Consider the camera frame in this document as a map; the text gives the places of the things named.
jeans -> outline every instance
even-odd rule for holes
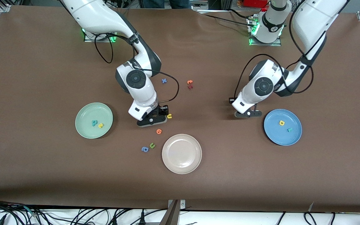
[[[141,0],[144,8],[165,8],[164,0]],[[191,8],[190,0],[170,0],[170,6],[174,9]]]

power cord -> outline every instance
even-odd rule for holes
[[[263,6],[262,8],[265,8],[270,2],[271,2],[271,1],[268,1],[268,2],[266,3],[266,5]],[[239,16],[239,17],[241,17],[241,18],[244,18],[244,19],[248,19],[249,17],[251,17],[251,16],[254,15],[254,14],[252,14],[252,15],[250,15],[250,16],[243,16],[243,15],[239,14],[236,10],[231,9],[231,8],[226,9],[226,11],[232,11],[233,13],[237,14],[237,16]]]
[[[279,221],[277,222],[276,225],[280,225],[281,220],[283,219],[283,217],[284,217],[285,214],[286,214],[286,211],[284,211],[283,214],[281,214],[280,219],[279,219]]]
[[[170,76],[170,75],[167,74],[167,73],[164,73],[164,72],[161,72],[161,71],[157,71],[157,70],[149,70],[149,69],[143,69],[143,68],[137,68],[137,69],[139,69],[139,70],[144,70],[144,71],[152,71],[152,72],[155,72],[155,73],[160,73],[160,74],[163,74],[163,75],[165,75],[165,76],[168,76],[168,77],[172,78],[174,81],[176,81],[176,83],[177,83],[177,91],[176,91],[176,94],[174,95],[174,97],[171,98],[171,99],[169,99],[169,100],[159,101],[159,103],[167,103],[167,102],[173,101],[173,100],[177,97],[177,94],[179,94],[180,84],[179,84],[179,82],[177,81],[176,78]]]
[[[237,22],[237,21],[234,21],[234,20],[224,19],[224,18],[221,18],[221,17],[215,17],[215,16],[211,16],[211,15],[206,15],[206,14],[204,14],[204,15],[207,16],[207,17],[212,17],[212,18],[216,18],[216,19],[219,19],[219,20],[229,21],[229,22],[236,23],[236,24],[242,24],[242,25],[245,25],[245,26],[248,26],[248,27],[253,27],[254,26],[252,24],[241,23],[241,22]]]
[[[112,63],[113,61],[113,46],[112,46],[112,42],[110,41],[110,38],[108,39],[109,40],[109,44],[110,44],[110,49],[112,50],[112,56],[110,57],[110,61],[108,62],[104,57],[103,55],[101,54],[100,50],[98,49],[97,47],[97,37],[99,37],[101,34],[98,34],[98,35],[95,35],[94,37],[94,45],[95,45],[95,49],[97,50],[98,54],[101,56],[101,58],[106,62],[106,63]]]
[[[140,222],[138,223],[138,225],[145,225],[145,215],[144,215],[144,209],[141,212],[141,217],[140,217]]]
[[[145,214],[144,215],[144,217],[146,217],[146,216],[148,216],[149,214],[153,214],[153,213],[155,213],[155,212],[158,212],[158,211],[162,211],[162,210],[166,210],[167,208],[162,208],[162,209],[157,209],[157,210],[155,210],[155,211],[152,211],[152,212],[149,212],[149,213],[147,213],[147,214]],[[133,224],[135,224],[137,221],[139,221],[141,218],[138,218],[138,219],[136,219],[134,222],[132,222],[130,225],[133,225]]]

black cable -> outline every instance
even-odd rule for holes
[[[96,48],[98,54],[102,57],[102,59],[103,59],[106,63],[112,63],[112,61],[113,61],[113,46],[112,46],[112,42],[110,41],[110,38],[108,38],[109,44],[110,44],[110,49],[112,50],[112,56],[111,56],[111,58],[110,58],[110,62],[108,62],[108,61],[103,57],[103,55],[100,53],[100,51],[99,51],[99,49],[98,49],[98,47],[97,47],[97,37],[100,36],[100,35],[101,35],[101,34],[98,34],[98,35],[96,35],[95,38],[94,38],[95,48]]]
[[[313,223],[314,223],[315,225],[317,225],[315,219],[313,218],[312,214],[310,214],[310,212],[305,212],[305,213],[304,213],[304,219],[305,219],[305,221],[306,221],[307,224],[312,225],[312,224],[311,224],[310,222],[308,222],[308,220],[306,219],[306,215],[310,215],[310,218],[312,218]]]
[[[229,21],[229,22],[236,23],[236,24],[242,24],[242,25],[245,25],[245,26],[248,26],[248,27],[253,27],[254,26],[252,24],[241,23],[241,22],[237,22],[237,21],[234,21],[234,20],[228,20],[228,19],[224,19],[224,18],[220,18],[220,17],[206,15],[206,14],[204,14],[204,15],[207,16],[207,17],[212,17],[212,18],[216,18],[216,19],[219,19],[219,20]]]
[[[170,102],[170,101],[174,100],[174,99],[177,97],[177,94],[179,94],[180,84],[179,84],[179,82],[177,81],[176,78],[170,76],[170,75],[167,74],[167,73],[164,73],[164,72],[161,72],[161,71],[157,71],[157,70],[149,70],[149,69],[142,69],[142,68],[138,68],[138,69],[140,69],[140,70],[145,70],[145,71],[152,71],[152,72],[160,73],[160,74],[163,74],[163,75],[165,75],[165,76],[168,76],[168,77],[172,78],[174,81],[176,81],[176,83],[177,83],[177,91],[176,91],[176,94],[174,95],[174,97],[171,98],[171,99],[169,99],[169,100],[159,101],[159,103],[167,103],[167,102]]]
[[[294,39],[294,35],[293,35],[292,30],[291,30],[291,24],[292,24],[292,22],[293,22],[293,18],[294,18],[295,13],[298,11],[298,8],[302,5],[302,3],[303,3],[304,1],[305,1],[305,0],[302,0],[302,1],[297,5],[297,7],[295,8],[295,10],[292,12],[291,18],[290,18],[290,25],[288,26],[288,29],[289,29],[289,31],[290,31],[291,40],[294,42],[295,46],[297,47],[297,49],[300,51],[300,53],[301,53],[303,56],[305,56],[305,54],[304,54],[303,50],[300,48],[300,46],[297,44],[297,42],[296,42],[295,39]]]
[[[14,212],[12,212],[10,209],[8,208],[5,208],[3,206],[0,206],[0,209],[8,212],[9,214],[11,214],[14,218],[15,218],[15,221],[16,221],[16,225],[19,225],[18,221],[22,224],[22,225],[25,225],[24,222],[22,221],[22,219],[20,219],[19,216],[17,216]]]
[[[109,223],[109,212],[108,212],[108,210],[106,210],[106,215],[107,215],[106,225],[108,225],[108,223]]]
[[[312,78],[311,78],[311,81],[310,81],[309,85],[308,85],[304,90],[295,92],[295,91],[291,91],[291,90],[288,88],[288,86],[286,85],[286,79],[284,78],[284,70],[283,70],[283,67],[281,66],[281,64],[280,64],[274,57],[272,57],[271,55],[268,55],[268,54],[257,54],[257,55],[255,55],[254,57],[252,57],[252,58],[248,61],[248,63],[245,65],[244,69],[242,70],[241,75],[240,75],[240,78],[238,79],[238,83],[237,83],[236,89],[234,90],[234,98],[236,98],[237,89],[238,89],[238,86],[240,85],[240,81],[241,81],[241,78],[243,77],[243,74],[244,74],[245,69],[246,69],[247,66],[251,63],[251,61],[252,61],[254,58],[258,57],[258,56],[266,56],[266,57],[269,57],[269,58],[271,58],[271,59],[280,67],[280,71],[281,71],[282,78],[283,78],[283,81],[284,81],[284,86],[286,87],[287,91],[289,91],[289,92],[291,92],[291,93],[293,93],[293,94],[301,94],[301,93],[303,93],[304,91],[308,90],[308,88],[310,88],[310,86],[312,85],[313,80],[314,80],[314,72],[313,72],[313,68],[312,68],[312,67],[309,67],[309,68],[311,69],[311,72],[312,72]]]
[[[333,218],[331,219],[330,225],[333,225],[334,219],[336,218],[336,213],[332,212]]]
[[[248,19],[248,17],[250,17],[250,16],[243,16],[243,15],[239,14],[236,10],[234,10],[232,8],[226,9],[226,11],[232,11],[233,13],[237,14],[237,16],[239,16],[241,18],[244,18],[244,19]]]
[[[84,216],[86,216],[87,214],[89,214],[90,212],[92,212],[92,211],[94,211],[94,210],[97,210],[96,208],[92,208],[90,211],[88,211],[88,212],[86,212],[84,215],[82,215],[81,217],[78,217],[77,219],[76,219],[76,222],[80,222],[80,220],[84,217]]]
[[[288,68],[291,67],[292,65],[297,64],[299,61],[300,61],[300,60],[298,59],[298,60],[296,60],[295,62],[291,63],[290,65],[288,65],[288,66],[286,67],[286,69],[288,69]]]
[[[280,217],[280,219],[279,219],[279,221],[277,222],[276,225],[280,225],[281,220],[283,219],[283,217],[284,217],[285,214],[286,214],[286,211],[284,211],[283,214],[281,214],[281,217]]]
[[[293,35],[293,32],[291,30],[291,23],[293,22],[293,18],[294,18],[294,14],[298,11],[299,7],[302,5],[302,3],[304,3],[304,1],[306,0],[302,0],[298,5],[297,7],[295,8],[295,10],[292,12],[291,14],[291,18],[290,18],[290,25],[289,25],[289,31],[290,31],[290,36],[291,36],[291,39],[292,41],[294,42],[295,46],[297,47],[297,49],[301,52],[301,54],[306,57],[307,54],[310,53],[310,51],[313,49],[313,47],[315,47],[315,45],[321,40],[321,38],[323,37],[324,34],[326,34],[326,31],[324,31],[320,37],[316,40],[315,44],[312,45],[312,47],[306,52],[306,54],[303,52],[303,50],[299,47],[299,45],[297,44],[297,42],[295,41],[294,39],[294,35]],[[343,8],[349,3],[350,0],[347,0],[347,2],[344,4]]]
[[[124,213],[126,213],[126,212],[128,212],[128,211],[130,211],[130,210],[132,210],[132,208],[126,208],[126,209],[120,211],[120,213],[117,214],[117,217],[116,217],[116,218],[119,218],[119,216],[123,215]]]
[[[147,214],[145,214],[144,215],[144,217],[146,217],[146,216],[148,216],[149,214],[152,214],[152,213],[155,213],[155,212],[158,212],[158,211],[162,211],[162,210],[166,210],[167,208],[162,208],[162,209],[157,209],[157,210],[155,210],[155,211],[152,211],[152,212],[149,212],[149,213],[147,213]],[[139,221],[141,218],[138,218],[138,219],[136,219],[134,222],[132,222],[130,225],[133,225],[133,224],[135,224],[137,221]]]
[[[64,221],[64,222],[69,222],[69,223],[73,222],[73,221],[70,221],[70,220],[67,220],[67,219],[55,218],[55,217],[49,215],[48,213],[46,213],[45,215],[47,215],[47,216],[49,216],[50,218],[53,218],[53,219],[55,219],[55,220],[59,220],[59,221]],[[84,223],[79,223],[79,222],[74,222],[74,224],[77,224],[77,225],[85,225]]]
[[[263,6],[262,8],[265,8],[270,2],[271,2],[271,1],[268,1],[268,2],[266,3],[266,5]],[[254,14],[252,14],[252,15],[250,15],[250,16],[243,16],[243,15],[239,14],[236,10],[231,9],[231,8],[226,9],[226,11],[232,11],[233,13],[237,14],[237,16],[239,16],[239,17],[241,17],[241,18],[244,18],[244,19],[248,19],[249,17],[251,17],[251,16],[254,15]]]
[[[108,2],[108,0],[104,0],[104,3],[105,3],[106,5],[109,4],[112,8],[117,8],[117,7],[114,6],[112,3]]]
[[[104,211],[107,211],[107,208],[106,209],[103,209],[103,210],[101,210],[101,211],[99,211],[99,212],[97,212],[96,214],[94,214],[92,217],[90,217],[86,222],[84,222],[85,224],[88,224],[88,222],[92,219],[92,218],[94,218],[96,215],[98,215],[98,214],[100,214],[101,212],[104,212]]]

electrical cable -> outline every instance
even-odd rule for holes
[[[310,212],[305,212],[305,213],[304,213],[304,219],[305,219],[305,221],[306,221],[307,224],[312,225],[312,224],[311,224],[310,222],[308,222],[308,220],[306,219],[306,215],[310,215],[310,218],[312,218],[313,223],[314,223],[315,225],[317,225],[315,219],[313,218],[312,214],[310,214]]]
[[[262,10],[263,8],[265,8],[270,2],[271,2],[271,1],[268,1],[268,2],[266,3],[266,5],[261,8],[261,10]],[[249,17],[251,17],[251,16],[254,15],[254,14],[252,14],[252,15],[250,15],[250,16],[243,16],[243,15],[239,14],[236,10],[234,10],[234,9],[232,9],[232,8],[226,9],[226,11],[232,11],[233,13],[237,14],[237,16],[239,16],[239,17],[241,17],[241,18],[244,18],[244,19],[248,19]]]
[[[300,48],[300,46],[297,44],[295,38],[294,38],[294,35],[293,35],[293,32],[292,32],[292,29],[291,29],[291,24],[293,22],[293,18],[294,18],[294,14],[298,11],[299,7],[305,2],[306,0],[301,0],[301,2],[297,5],[297,7],[295,8],[295,10],[292,12],[291,14],[291,17],[290,17],[290,25],[289,25],[289,31],[290,31],[290,36],[291,36],[291,39],[293,41],[293,43],[295,44],[295,46],[297,47],[297,49],[301,52],[301,54],[306,57],[307,54],[310,53],[310,51],[313,49],[313,47],[316,46],[316,44],[321,40],[321,38],[323,37],[324,34],[326,34],[326,30],[320,35],[320,37],[316,40],[315,44],[312,45],[312,47],[306,52],[304,53],[303,50]],[[344,6],[342,7],[342,9],[338,12],[340,13],[343,8],[349,3],[350,0],[347,0],[347,2],[344,4]]]
[[[52,218],[52,219],[58,220],[58,221],[64,221],[64,222],[69,222],[69,223],[73,222],[73,221],[70,221],[70,220],[67,220],[67,219],[55,218],[55,217],[49,215],[48,213],[45,213],[45,215],[49,216],[49,217]],[[85,225],[84,223],[79,223],[79,222],[74,222],[74,224],[77,224],[77,225]]]
[[[153,213],[155,213],[155,212],[162,211],[162,210],[167,210],[167,208],[157,209],[157,210],[155,210],[155,211],[149,212],[149,213],[145,214],[144,217],[148,216],[149,214],[153,214]],[[141,218],[136,219],[136,220],[135,220],[134,222],[132,222],[130,225],[135,224],[135,223],[136,223],[137,221],[139,221],[140,219],[141,219]]]
[[[234,20],[224,19],[224,18],[221,18],[221,17],[215,17],[215,16],[211,16],[211,15],[206,15],[206,14],[204,14],[204,15],[207,16],[207,17],[212,17],[212,18],[216,18],[216,19],[219,19],[219,20],[229,21],[229,22],[236,23],[236,24],[242,24],[242,25],[245,25],[245,26],[248,26],[248,27],[253,27],[254,26],[252,24],[241,23],[241,22],[237,22],[237,21],[234,21]]]
[[[333,218],[331,218],[330,225],[333,225],[334,219],[336,218],[336,213],[332,212],[332,214],[333,214]]]
[[[112,42],[110,41],[110,38],[108,38],[109,44],[110,44],[110,49],[112,50],[112,56],[111,56],[111,58],[110,58],[110,62],[108,62],[108,61],[103,57],[103,55],[100,53],[100,51],[99,51],[99,49],[98,49],[98,47],[97,47],[97,37],[100,36],[100,35],[101,35],[101,34],[98,34],[98,35],[96,35],[96,36],[94,37],[94,45],[95,45],[95,48],[96,48],[98,54],[102,57],[102,59],[103,59],[106,63],[112,63],[112,61],[113,61],[113,46],[112,46]]]
[[[292,65],[297,64],[299,61],[300,61],[300,60],[298,59],[298,60],[296,60],[295,62],[291,63],[290,65],[288,65],[288,66],[286,67],[286,69],[288,69],[288,68],[291,67]]]
[[[132,210],[132,208],[126,208],[126,209],[120,211],[120,213],[117,214],[117,217],[116,217],[116,218],[119,218],[119,216],[123,215],[124,213],[126,213],[126,212],[128,212],[128,211],[130,211],[130,210]]]
[[[106,209],[103,209],[103,210],[101,210],[101,211],[99,211],[99,212],[97,212],[96,214],[94,214],[92,217],[90,217],[86,222],[84,222],[85,224],[88,224],[88,222],[92,219],[92,218],[94,218],[96,215],[98,215],[98,214],[100,214],[101,212],[104,212],[104,211],[107,211],[107,208]]]
[[[174,81],[176,81],[176,83],[177,83],[177,91],[176,91],[176,94],[174,95],[174,97],[171,98],[171,99],[169,99],[169,100],[159,101],[159,103],[167,103],[167,102],[170,102],[170,101],[174,100],[174,99],[177,97],[177,94],[179,94],[180,84],[179,84],[179,82],[177,81],[176,78],[170,76],[170,75],[167,74],[167,73],[164,73],[164,72],[161,72],[161,71],[157,71],[157,70],[149,70],[149,69],[142,69],[142,68],[138,68],[138,69],[140,69],[140,70],[145,70],[145,71],[152,71],[152,72],[155,72],[155,73],[160,73],[160,74],[163,74],[163,75],[165,75],[165,76],[168,76],[168,77],[172,78]]]
[[[237,14],[237,16],[244,18],[244,19],[248,19],[248,17],[249,17],[249,16],[243,16],[243,15],[239,14],[236,10],[234,10],[232,8],[226,9],[226,11],[232,11],[233,13]]]
[[[283,214],[281,214],[281,217],[280,217],[280,219],[279,219],[279,221],[277,222],[276,225],[280,225],[281,220],[283,219],[283,217],[284,217],[285,214],[286,214],[286,211],[284,211]]]

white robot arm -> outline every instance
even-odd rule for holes
[[[133,98],[129,114],[139,120],[139,126],[164,123],[167,106],[160,108],[154,86],[150,80],[160,71],[159,57],[146,44],[137,30],[120,13],[111,10],[103,0],[62,0],[76,22],[93,34],[119,32],[128,38],[138,54],[116,69],[116,80]]]
[[[259,62],[249,75],[249,83],[235,100],[236,117],[250,117],[252,106],[265,100],[272,92],[289,96],[310,69],[326,42],[326,31],[349,0],[305,0],[296,9],[293,27],[304,44],[304,55],[296,68],[288,71],[271,60]]]
[[[283,30],[288,14],[291,12],[290,0],[272,0],[266,12],[258,14],[258,25],[251,34],[262,43],[272,43]]]

